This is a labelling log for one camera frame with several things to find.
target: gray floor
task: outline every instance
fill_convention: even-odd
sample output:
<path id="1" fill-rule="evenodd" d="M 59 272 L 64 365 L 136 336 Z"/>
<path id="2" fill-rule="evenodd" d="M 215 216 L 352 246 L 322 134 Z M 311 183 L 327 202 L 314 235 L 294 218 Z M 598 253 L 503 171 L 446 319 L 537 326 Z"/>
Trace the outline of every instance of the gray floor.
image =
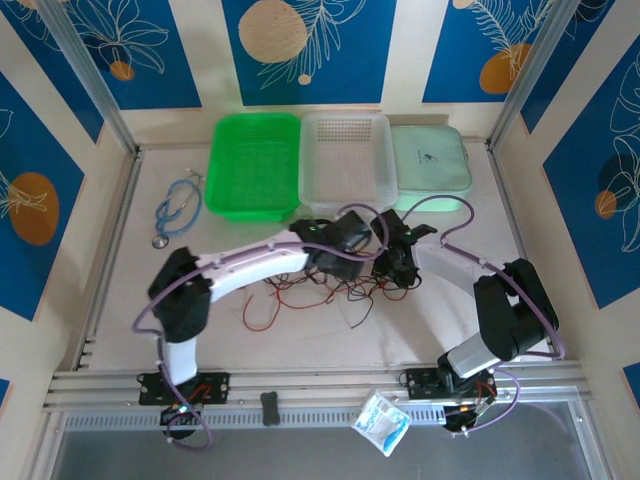
<path id="1" fill-rule="evenodd" d="M 389 458 L 350 428 L 219 431 L 214 449 L 206 453 L 181 451 L 158 432 L 75 432 L 64 437 L 53 478 L 590 478 L 568 408 L 544 408 L 521 404 L 503 421 L 468 439 L 451 439 L 441 427 L 414 427 Z M 194 435 L 189 443 L 202 439 Z"/>

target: robotic arm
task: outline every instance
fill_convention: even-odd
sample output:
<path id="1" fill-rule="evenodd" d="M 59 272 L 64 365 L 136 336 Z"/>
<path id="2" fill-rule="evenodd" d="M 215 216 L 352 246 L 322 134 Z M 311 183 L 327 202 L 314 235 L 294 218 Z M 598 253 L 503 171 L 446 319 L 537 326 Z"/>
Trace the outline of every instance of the robotic arm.
<path id="1" fill-rule="evenodd" d="M 478 334 L 443 354 L 436 369 L 407 371 L 422 387 L 413 389 L 413 395 L 410 390 L 411 398 L 451 397 L 478 375 L 486 375 L 487 368 L 514 359 L 547 337 L 531 309 L 498 275 L 480 276 L 481 268 L 443 249 L 435 240 L 418 243 L 436 233 L 434 228 L 419 225 L 410 229 L 393 210 L 381 217 L 369 228 L 350 211 L 335 222 L 299 220 L 268 240 L 225 253 L 195 257 L 187 248 L 174 251 L 149 288 L 151 298 L 200 267 L 214 267 L 174 289 L 153 309 L 164 330 L 164 358 L 172 383 L 180 388 L 198 375 L 196 340 L 206 327 L 210 303 L 256 281 L 311 268 L 340 280 L 355 280 L 363 262 L 349 259 L 348 254 L 353 255 L 372 231 L 380 239 L 384 237 L 381 220 L 388 227 L 389 242 L 375 259 L 374 276 L 411 287 L 419 271 L 438 275 L 474 297 L 478 311 Z M 330 247 L 331 252 L 309 245 Z M 518 259 L 503 271 L 557 329 L 558 319 L 533 266 Z"/>

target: white plastic basket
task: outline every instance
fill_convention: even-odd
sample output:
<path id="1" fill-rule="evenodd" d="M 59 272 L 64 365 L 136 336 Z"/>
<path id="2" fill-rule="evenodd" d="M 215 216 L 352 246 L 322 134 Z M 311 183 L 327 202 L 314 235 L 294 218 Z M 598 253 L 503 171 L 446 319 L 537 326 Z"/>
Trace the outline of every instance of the white plastic basket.
<path id="1" fill-rule="evenodd" d="M 302 119 L 298 194 L 316 216 L 349 203 L 377 210 L 398 199 L 389 120 L 381 113 L 312 113 Z"/>

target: green plastic tray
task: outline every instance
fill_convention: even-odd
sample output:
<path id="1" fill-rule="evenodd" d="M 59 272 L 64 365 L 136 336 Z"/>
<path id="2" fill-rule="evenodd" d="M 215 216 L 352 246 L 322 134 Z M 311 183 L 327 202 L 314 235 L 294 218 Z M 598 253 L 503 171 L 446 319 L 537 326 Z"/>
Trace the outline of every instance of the green plastic tray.
<path id="1" fill-rule="evenodd" d="M 216 126 L 204 193 L 233 222 L 281 222 L 298 207 L 300 120 L 287 113 L 231 115 Z"/>

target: metal profile bar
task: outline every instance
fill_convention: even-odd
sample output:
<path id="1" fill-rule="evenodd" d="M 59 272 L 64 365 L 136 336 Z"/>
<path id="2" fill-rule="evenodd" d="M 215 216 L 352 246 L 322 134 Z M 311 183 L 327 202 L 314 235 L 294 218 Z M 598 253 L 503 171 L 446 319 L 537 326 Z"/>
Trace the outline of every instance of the metal profile bar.
<path id="1" fill-rule="evenodd" d="M 443 425 L 444 408 L 431 405 L 404 407 L 412 426 Z M 284 408 L 279 409 L 278 428 L 348 427 L 357 417 L 359 407 Z M 204 421 L 215 430 L 263 429 L 262 409 L 208 409 Z M 197 424 L 176 425 L 172 430 L 201 429 Z M 157 412 L 76 412 L 69 415 L 67 432 L 161 431 Z"/>
<path id="2" fill-rule="evenodd" d="M 140 176 L 143 157 L 144 154 L 141 157 L 137 158 L 131 165 L 131 171 L 129 173 L 127 185 L 122 196 L 122 201 L 119 204 L 118 215 L 116 217 L 115 225 L 112 230 L 113 233 L 111 235 L 111 240 L 109 241 L 109 246 L 107 247 L 107 255 L 103 265 L 103 274 L 100 278 L 99 287 L 96 291 L 96 295 L 94 296 L 94 303 L 89 314 L 89 324 L 86 332 L 87 335 L 95 336 L 97 333 L 98 321 L 104 308 L 104 302 L 107 297 L 109 284 L 111 283 L 113 267 L 118 255 L 118 250 L 120 249 L 120 242 L 122 240 L 122 234 L 127 222 L 127 217 L 129 216 L 131 203 L 133 202 L 133 194 L 136 190 L 136 185 Z"/>
<path id="3" fill-rule="evenodd" d="M 511 227 L 511 233 L 513 234 L 513 239 L 516 242 L 516 248 L 518 250 L 518 255 L 520 257 L 526 259 L 527 251 L 524 247 L 524 241 L 522 240 L 522 234 L 520 231 L 520 227 L 518 225 L 518 220 L 515 215 L 515 210 L 513 209 L 513 204 L 511 203 L 509 189 L 504 182 L 504 176 L 502 175 L 502 170 L 500 169 L 500 164 L 496 158 L 497 153 L 493 152 L 491 148 L 489 148 L 489 144 L 487 146 L 487 155 L 489 156 L 489 164 L 491 165 L 491 170 L 493 171 L 493 177 L 496 179 L 496 184 L 498 186 L 498 193 L 500 194 L 500 198 L 502 199 L 502 205 L 504 205 L 505 212 L 507 214 L 507 221 L 509 222 L 509 226 Z"/>
<path id="4" fill-rule="evenodd" d="M 49 480 L 52 477 L 66 423 L 66 413 L 43 414 L 38 423 L 40 434 L 34 439 L 32 456 L 25 462 L 20 480 Z"/>
<path id="5" fill-rule="evenodd" d="M 118 206 L 118 213 L 114 216 L 110 222 L 109 231 L 111 232 L 109 242 L 103 252 L 98 252 L 96 256 L 103 254 L 102 261 L 100 262 L 100 273 L 95 281 L 93 287 L 93 295 L 91 303 L 86 312 L 86 318 L 83 322 L 82 332 L 79 337 L 79 341 L 75 347 L 75 351 L 72 359 L 72 368 L 75 370 L 81 364 L 81 359 L 84 354 L 85 344 L 89 341 L 89 337 L 92 337 L 95 341 L 95 333 L 97 329 L 98 317 L 102 311 L 104 305 L 104 299 L 109 286 L 109 279 L 111 278 L 111 271 L 113 270 L 113 264 L 120 244 L 120 238 L 122 236 L 122 230 L 124 228 L 125 220 L 129 213 L 129 206 L 131 205 L 131 199 L 133 198 L 133 192 L 135 190 L 136 181 L 140 172 L 140 162 L 134 159 L 133 162 L 127 164 L 129 167 L 126 173 L 126 180 L 124 188 L 120 193 L 120 198 L 114 205 Z"/>
<path id="6" fill-rule="evenodd" d="M 575 401 L 591 398 L 582 368 L 577 362 L 541 362 L 506 365 L 522 384 L 522 401 Z M 283 407 L 355 406 L 362 402 L 371 388 L 376 388 L 400 405 L 454 405 L 456 399 L 409 402 L 398 377 L 404 368 L 380 368 L 359 371 L 319 370 L 314 373 L 271 371 L 231 373 L 227 407 L 258 408 L 260 394 L 278 392 Z M 157 410 L 138 405 L 140 372 L 60 372 L 51 381 L 45 398 L 44 411 L 86 410 Z M 502 395 L 498 401 L 507 403 L 515 386 L 507 378 L 496 377 Z"/>
<path id="7" fill-rule="evenodd" d="M 118 104 L 91 59 L 63 4 L 57 0 L 35 0 L 35 5 L 42 21 L 98 111 L 111 126 L 123 148 L 135 155 L 136 144 L 133 135 L 120 115 Z"/>
<path id="8" fill-rule="evenodd" d="M 569 402 L 569 410 L 591 478 L 620 478 L 609 462 L 611 455 L 603 448 L 604 442 L 594 426 L 595 416 L 589 411 L 588 402 Z"/>
<path id="9" fill-rule="evenodd" d="M 581 0 L 551 0 L 554 2 L 547 20 L 540 29 L 531 53 L 507 95 L 500 115 L 489 134 L 489 147 L 496 148 L 512 122 L 520 114 L 531 90 L 544 70 L 549 57 L 562 38 Z"/>

